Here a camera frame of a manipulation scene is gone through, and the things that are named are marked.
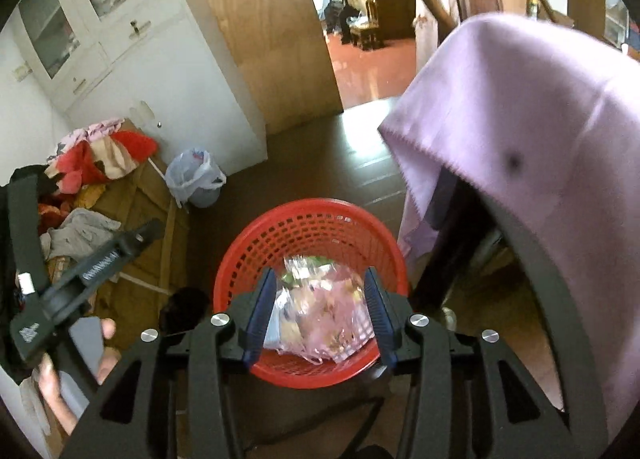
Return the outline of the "person left hand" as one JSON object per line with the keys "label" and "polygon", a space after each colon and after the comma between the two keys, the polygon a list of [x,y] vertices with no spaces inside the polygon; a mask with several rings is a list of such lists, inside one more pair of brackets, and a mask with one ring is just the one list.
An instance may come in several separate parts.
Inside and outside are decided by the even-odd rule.
{"label": "person left hand", "polygon": [[78,319],[68,329],[68,340],[58,342],[51,353],[42,355],[37,372],[37,385],[43,401],[71,435],[86,408],[92,393],[85,394],[68,369],[75,364],[73,352],[78,352],[81,370],[88,370],[99,387],[120,360],[118,349],[106,345],[116,333],[116,323],[111,318],[96,316]]}

